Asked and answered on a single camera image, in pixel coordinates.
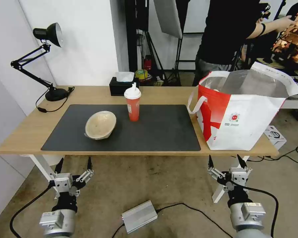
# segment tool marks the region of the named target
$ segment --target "shopping bag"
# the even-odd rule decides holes
[[[270,124],[285,99],[298,94],[287,74],[255,62],[250,70],[212,71],[200,80],[197,115],[211,150],[250,150]]]

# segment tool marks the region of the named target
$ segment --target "lamp arm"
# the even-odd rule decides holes
[[[35,53],[35,52],[37,52],[37,51],[39,51],[39,50],[41,50],[41,49],[44,49],[45,52],[43,52],[43,53],[41,53],[41,54],[39,54],[39,55],[37,55],[37,56],[35,56],[35,57],[33,57],[33,58],[26,59],[26,57],[32,55],[33,53]],[[41,79],[41,78],[35,76],[34,74],[30,73],[29,71],[27,71],[27,70],[25,70],[25,69],[23,68],[24,65],[27,65],[28,63],[30,63],[30,62],[36,60],[37,58],[39,58],[39,57],[45,55],[45,54],[48,53],[49,51],[50,51],[50,45],[47,44],[47,43],[45,43],[45,44],[41,45],[39,48],[37,48],[37,49],[31,51],[30,53],[26,54],[25,56],[21,57],[20,59],[17,59],[17,60],[12,61],[12,62],[11,62],[11,66],[12,66],[14,69],[16,69],[16,70],[18,70],[18,71],[24,73],[25,75],[27,75],[27,76],[29,76],[30,78],[34,79],[35,81],[39,82],[40,84],[43,84],[45,87],[47,87],[47,88],[49,88],[49,89],[53,89],[53,88],[54,88],[54,87],[53,87],[53,83],[50,83],[50,84],[49,84],[47,81],[45,81],[45,80],[43,80],[43,79]]]

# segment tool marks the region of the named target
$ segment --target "black desk mat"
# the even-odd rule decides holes
[[[88,118],[111,111],[117,124],[107,139],[84,135]],[[185,105],[140,105],[140,117],[131,122],[127,105],[70,105],[42,150],[49,151],[199,151]]]

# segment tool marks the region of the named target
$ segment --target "red cup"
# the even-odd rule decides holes
[[[140,102],[140,98],[127,99],[127,108],[129,113],[129,119],[131,121],[139,120],[139,102]]]
[[[136,87],[136,83],[133,83],[131,88],[126,89],[124,96],[127,99],[129,119],[131,121],[138,121],[141,92]]]

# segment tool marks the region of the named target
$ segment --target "cup lid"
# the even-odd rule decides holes
[[[141,92],[136,87],[136,83],[133,83],[131,88],[126,89],[124,96],[127,99],[138,99],[141,97]]]

